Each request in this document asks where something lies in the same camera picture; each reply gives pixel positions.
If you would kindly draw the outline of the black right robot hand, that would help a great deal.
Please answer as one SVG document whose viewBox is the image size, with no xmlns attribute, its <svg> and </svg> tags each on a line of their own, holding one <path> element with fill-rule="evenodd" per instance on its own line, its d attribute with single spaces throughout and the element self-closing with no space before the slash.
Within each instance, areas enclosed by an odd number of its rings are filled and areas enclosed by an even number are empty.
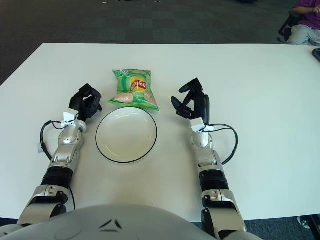
<svg viewBox="0 0 320 240">
<path fill-rule="evenodd" d="M 179 93 L 187 95 L 183 102 L 180 102 L 176 97 L 171 97 L 171 103 L 176 110 L 176 114 L 189 120 L 202 118 L 205 125 L 210 123 L 210 99 L 207 94 L 203 93 L 203 87 L 195 78 L 182 86 Z"/>
</svg>

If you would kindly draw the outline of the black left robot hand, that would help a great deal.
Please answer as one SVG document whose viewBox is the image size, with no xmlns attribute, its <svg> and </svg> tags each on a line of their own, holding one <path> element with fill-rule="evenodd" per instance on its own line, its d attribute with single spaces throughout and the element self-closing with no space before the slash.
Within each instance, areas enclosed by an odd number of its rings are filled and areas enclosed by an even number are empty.
<svg viewBox="0 0 320 240">
<path fill-rule="evenodd" d="M 87 83 L 71 98 L 69 108 L 78 111 L 77 119 L 85 122 L 103 110 L 101 98 L 102 95 Z"/>
</svg>

